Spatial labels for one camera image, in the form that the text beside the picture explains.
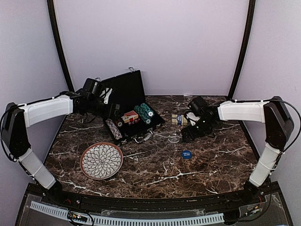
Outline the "black poker case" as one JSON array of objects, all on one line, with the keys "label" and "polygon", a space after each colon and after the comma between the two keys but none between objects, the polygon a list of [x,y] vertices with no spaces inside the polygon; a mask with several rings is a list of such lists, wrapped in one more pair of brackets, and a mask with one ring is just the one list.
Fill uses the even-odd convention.
[{"label": "black poker case", "polygon": [[147,103],[141,71],[128,72],[101,82],[113,91],[109,100],[120,105],[121,115],[117,119],[104,118],[113,143],[125,144],[137,140],[163,126],[165,120]]}]

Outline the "clear dealer button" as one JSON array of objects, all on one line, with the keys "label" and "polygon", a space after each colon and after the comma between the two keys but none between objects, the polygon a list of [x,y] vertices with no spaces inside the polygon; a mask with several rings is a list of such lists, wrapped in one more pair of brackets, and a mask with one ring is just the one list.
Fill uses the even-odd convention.
[{"label": "clear dealer button", "polygon": [[172,135],[172,136],[169,136],[167,139],[170,143],[176,144],[176,143],[180,142],[181,137],[177,136],[177,135]]}]

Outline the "blue gold card box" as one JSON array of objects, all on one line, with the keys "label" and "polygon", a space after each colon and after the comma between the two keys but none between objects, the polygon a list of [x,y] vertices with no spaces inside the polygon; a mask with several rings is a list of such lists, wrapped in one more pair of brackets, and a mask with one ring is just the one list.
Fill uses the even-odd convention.
[{"label": "blue gold card box", "polygon": [[188,125],[188,121],[183,114],[172,114],[171,116],[172,116],[171,118],[172,125],[179,125],[179,126]]}]

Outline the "blue small blind button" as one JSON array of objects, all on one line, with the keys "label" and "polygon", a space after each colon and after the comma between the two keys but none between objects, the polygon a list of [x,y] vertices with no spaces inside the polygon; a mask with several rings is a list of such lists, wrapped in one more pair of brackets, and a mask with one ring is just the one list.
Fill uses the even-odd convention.
[{"label": "blue small blind button", "polygon": [[182,152],[182,157],[184,159],[190,159],[192,157],[192,152],[189,150],[185,150]]}]

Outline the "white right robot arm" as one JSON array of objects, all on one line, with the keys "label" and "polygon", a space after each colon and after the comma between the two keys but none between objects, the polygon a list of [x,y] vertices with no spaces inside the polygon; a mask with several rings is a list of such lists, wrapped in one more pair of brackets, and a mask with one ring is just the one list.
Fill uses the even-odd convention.
[{"label": "white right robot arm", "polygon": [[257,188],[275,170],[294,129],[294,122],[286,103],[281,97],[275,96],[268,100],[229,100],[210,105],[203,97],[196,97],[188,107],[189,111],[184,117],[190,125],[181,130],[185,142],[209,136],[213,131],[213,124],[217,121],[256,121],[265,124],[265,148],[245,183],[247,189],[240,193],[242,203],[252,203],[258,197]]}]

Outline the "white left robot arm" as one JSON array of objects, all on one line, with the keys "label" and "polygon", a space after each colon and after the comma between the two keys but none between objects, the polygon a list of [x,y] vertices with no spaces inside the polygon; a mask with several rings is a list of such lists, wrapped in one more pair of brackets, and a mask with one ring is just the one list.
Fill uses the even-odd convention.
[{"label": "white left robot arm", "polygon": [[101,118],[120,117],[121,106],[111,99],[113,88],[88,78],[76,92],[63,91],[59,95],[26,103],[9,103],[0,119],[0,144],[12,162],[18,162],[43,188],[56,205],[66,202],[60,183],[33,152],[27,129],[37,123],[73,113],[91,113]]}]

